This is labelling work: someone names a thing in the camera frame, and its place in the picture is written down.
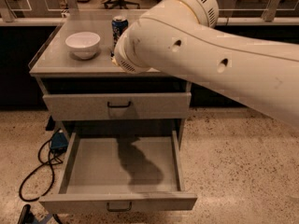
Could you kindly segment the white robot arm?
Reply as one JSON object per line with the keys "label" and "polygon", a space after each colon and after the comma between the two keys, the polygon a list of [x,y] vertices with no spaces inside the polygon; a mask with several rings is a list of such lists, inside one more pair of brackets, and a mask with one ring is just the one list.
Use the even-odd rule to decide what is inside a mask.
{"label": "white robot arm", "polygon": [[133,22],[114,55],[126,72],[151,68],[299,126],[299,47],[214,28],[216,0],[163,0]]}

